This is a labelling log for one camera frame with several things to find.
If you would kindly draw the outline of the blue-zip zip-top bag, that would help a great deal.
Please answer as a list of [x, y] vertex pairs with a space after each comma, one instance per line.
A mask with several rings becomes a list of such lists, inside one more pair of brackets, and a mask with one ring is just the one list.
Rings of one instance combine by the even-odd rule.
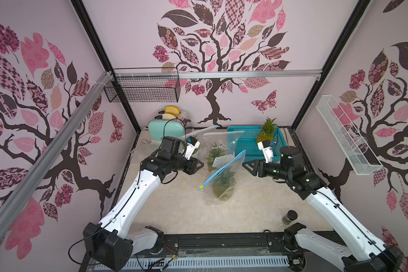
[[245, 152], [244, 150], [233, 159], [227, 159], [227, 164], [207, 173], [204, 183], [198, 189], [204, 194], [207, 206], [219, 206], [230, 200], [240, 177], [238, 172], [244, 163]]

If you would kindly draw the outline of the yellow pineapple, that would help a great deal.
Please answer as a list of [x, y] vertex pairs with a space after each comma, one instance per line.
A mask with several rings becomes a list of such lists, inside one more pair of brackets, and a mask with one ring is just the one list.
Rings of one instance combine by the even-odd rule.
[[274, 123], [276, 120], [275, 119], [270, 119], [267, 118], [263, 126], [261, 127], [261, 131], [258, 134], [258, 137], [256, 139], [257, 143], [263, 142], [263, 141], [273, 141], [274, 139], [274, 132], [276, 130], [277, 125]]

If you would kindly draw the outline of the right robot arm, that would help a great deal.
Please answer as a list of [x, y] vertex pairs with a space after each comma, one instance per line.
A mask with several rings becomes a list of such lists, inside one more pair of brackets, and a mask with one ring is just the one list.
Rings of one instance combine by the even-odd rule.
[[243, 167], [253, 176], [283, 180], [301, 199], [305, 200], [332, 226], [343, 240], [338, 244], [295, 223], [284, 230], [283, 246], [296, 252], [308, 250], [343, 272], [397, 272], [404, 255], [396, 245], [386, 245], [362, 225], [333, 192], [323, 185], [314, 172], [306, 171], [303, 153], [296, 147], [280, 149], [280, 161], [275, 163], [268, 147], [261, 148], [265, 157], [244, 162]]

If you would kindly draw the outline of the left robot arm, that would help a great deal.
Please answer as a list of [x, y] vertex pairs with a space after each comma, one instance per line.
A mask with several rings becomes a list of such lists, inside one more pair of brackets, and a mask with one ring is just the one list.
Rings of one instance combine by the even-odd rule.
[[195, 137], [179, 139], [166, 136], [157, 150], [141, 161], [130, 188], [99, 223], [89, 223], [83, 231], [87, 255], [115, 272], [129, 258], [145, 250], [157, 254], [163, 250], [163, 231], [147, 226], [129, 234], [130, 227], [150, 194], [170, 173], [193, 175], [204, 164], [193, 153], [200, 146]]

